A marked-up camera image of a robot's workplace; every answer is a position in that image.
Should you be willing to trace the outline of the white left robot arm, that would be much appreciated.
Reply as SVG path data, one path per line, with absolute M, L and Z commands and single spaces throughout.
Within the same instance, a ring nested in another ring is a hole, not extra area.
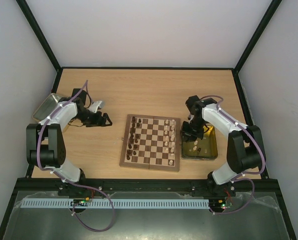
M 72 120 L 87 128 L 111 126 L 108 114 L 101 112 L 103 107 L 104 101 L 91 100 L 85 88 L 75 88 L 71 97 L 50 94 L 33 115 L 37 123 L 26 127 L 27 162 L 63 182 L 79 182 L 83 171 L 67 159 L 62 133 Z

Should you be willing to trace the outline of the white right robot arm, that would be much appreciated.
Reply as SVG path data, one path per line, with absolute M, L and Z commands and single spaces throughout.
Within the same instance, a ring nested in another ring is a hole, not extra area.
M 226 162 L 207 176 L 207 191 L 213 196 L 219 195 L 227 183 L 240 180 L 242 176 L 257 174 L 265 170 L 266 156 L 261 130 L 258 126 L 249 126 L 225 112 L 220 104 L 222 97 L 207 95 L 189 97 L 185 104 L 190 114 L 181 128 L 181 152 L 184 158 L 197 157 L 202 151 L 200 142 L 209 127 L 214 127 L 227 139 Z

